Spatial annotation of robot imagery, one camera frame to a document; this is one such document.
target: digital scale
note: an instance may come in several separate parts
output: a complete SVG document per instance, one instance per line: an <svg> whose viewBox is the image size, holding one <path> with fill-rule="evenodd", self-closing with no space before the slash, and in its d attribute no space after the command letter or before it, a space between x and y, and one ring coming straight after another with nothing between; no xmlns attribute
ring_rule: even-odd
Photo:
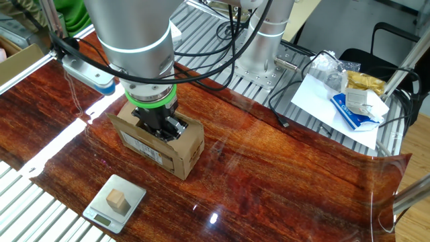
<svg viewBox="0 0 430 242"><path fill-rule="evenodd" d="M106 200L113 189L124 193L125 199L130 205L130 209L124 216L115 212ZM117 175L112 175L83 211L83 216L113 233L119 233L145 194L145 189Z"/></svg>

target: green object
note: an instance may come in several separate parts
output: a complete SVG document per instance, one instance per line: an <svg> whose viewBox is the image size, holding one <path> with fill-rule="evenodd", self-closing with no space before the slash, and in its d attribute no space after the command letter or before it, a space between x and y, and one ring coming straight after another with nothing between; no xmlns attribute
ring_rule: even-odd
<svg viewBox="0 0 430 242"><path fill-rule="evenodd" d="M91 24L83 0L54 0L55 8L64 15L69 36L74 36Z"/></svg>
<svg viewBox="0 0 430 242"><path fill-rule="evenodd" d="M165 99L163 99L159 102L152 103L152 104L146 104L146 103L136 101L132 96L130 96L130 94L127 91L126 91L126 97L127 97L128 101L130 101L130 103L132 103L136 107L146 108L146 109L154 109L154 108L159 108L161 106L168 104L173 98L175 98L176 88L177 88L176 85L173 85L173 90L170 92L170 94Z"/></svg>

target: wooden table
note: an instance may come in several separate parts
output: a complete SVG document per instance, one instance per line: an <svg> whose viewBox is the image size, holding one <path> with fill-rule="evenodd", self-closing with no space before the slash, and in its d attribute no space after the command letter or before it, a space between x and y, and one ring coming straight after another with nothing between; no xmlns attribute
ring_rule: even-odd
<svg viewBox="0 0 430 242"><path fill-rule="evenodd" d="M94 33L86 40L101 50ZM181 181L122 145L103 113L119 112L123 95L64 75L51 61L0 96L0 159L79 214L112 174L145 188L119 235L103 229L116 241L395 240L392 195L410 155L366 157L293 121L283 128L228 89L183 84L178 111L203 123L205 151Z"/></svg>

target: plastic bag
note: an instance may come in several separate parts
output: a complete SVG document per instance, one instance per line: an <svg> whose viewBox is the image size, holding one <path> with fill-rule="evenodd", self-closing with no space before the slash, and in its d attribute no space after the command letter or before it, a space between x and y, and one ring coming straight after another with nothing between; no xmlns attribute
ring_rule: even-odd
<svg viewBox="0 0 430 242"><path fill-rule="evenodd" d="M334 52L327 52L332 56L335 55ZM314 59L309 73L339 93L344 92L348 84L348 74L343 63L325 53Z"/></svg>
<svg viewBox="0 0 430 242"><path fill-rule="evenodd" d="M361 68L360 63L354 63L354 62L346 61L346 60L340 60L340 62L342 62L343 68L345 70L360 72L360 68Z"/></svg>

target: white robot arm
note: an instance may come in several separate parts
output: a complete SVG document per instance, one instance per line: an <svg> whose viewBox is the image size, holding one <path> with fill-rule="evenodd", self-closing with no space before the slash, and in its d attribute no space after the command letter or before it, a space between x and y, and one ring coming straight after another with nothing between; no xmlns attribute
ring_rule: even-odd
<svg viewBox="0 0 430 242"><path fill-rule="evenodd" d="M178 138L186 127L175 118L176 86L165 85L160 79L173 74L175 59L169 18L183 1L84 1L99 41L111 62L111 68L125 73L127 77L158 80L155 82L158 84L147 84L131 81L133 78L120 78L127 98L138 107L134 115L141 119L149 132L159 138L164 140ZM248 39L251 36L258 38L259 44L249 44L247 40L248 46L252 48L247 48L246 52L243 52L244 48L241 50L247 61L241 62L239 59L239 65L253 71L254 69L250 67L255 63L258 66L255 71L267 71L267 68L273 66L274 48L271 45L279 45L294 0L218 1L246 9L264 5L251 19L252 28L257 29L256 26L261 28L250 31L247 36ZM113 75L71 54L64 56L62 63L71 75L99 92L109 94L114 90Z"/></svg>

